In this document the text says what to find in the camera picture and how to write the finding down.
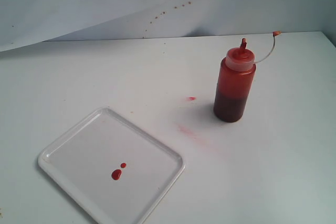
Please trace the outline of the red sauce drops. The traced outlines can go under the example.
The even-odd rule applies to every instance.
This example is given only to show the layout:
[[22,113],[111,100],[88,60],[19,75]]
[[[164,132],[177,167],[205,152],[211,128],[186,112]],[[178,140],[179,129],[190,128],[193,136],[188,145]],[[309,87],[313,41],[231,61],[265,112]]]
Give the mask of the red sauce drops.
[[114,170],[114,171],[112,172],[112,174],[111,174],[111,178],[112,178],[113,180],[119,180],[120,177],[121,177],[121,174],[122,174],[122,170],[121,170],[121,169],[116,169],[116,170]]

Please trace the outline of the red sauce squeeze bottle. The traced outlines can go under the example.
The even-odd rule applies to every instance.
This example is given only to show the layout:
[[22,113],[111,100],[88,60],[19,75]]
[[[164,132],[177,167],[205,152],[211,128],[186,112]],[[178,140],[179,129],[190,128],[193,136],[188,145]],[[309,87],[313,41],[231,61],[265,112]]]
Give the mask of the red sauce squeeze bottle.
[[242,118],[257,69],[256,65],[271,55],[275,48],[276,37],[280,34],[280,31],[272,33],[272,48],[259,61],[255,60],[255,54],[247,48],[246,38],[241,39],[239,47],[228,50],[220,63],[213,105],[213,112],[218,119],[233,123]]

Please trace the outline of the white rectangular plastic tray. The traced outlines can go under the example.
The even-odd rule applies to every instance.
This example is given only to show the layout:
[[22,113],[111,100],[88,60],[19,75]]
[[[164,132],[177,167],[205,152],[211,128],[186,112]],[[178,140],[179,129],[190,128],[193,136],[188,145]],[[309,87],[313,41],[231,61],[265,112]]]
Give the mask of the white rectangular plastic tray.
[[38,165],[97,223],[144,223],[185,168],[179,153],[107,107],[48,145]]

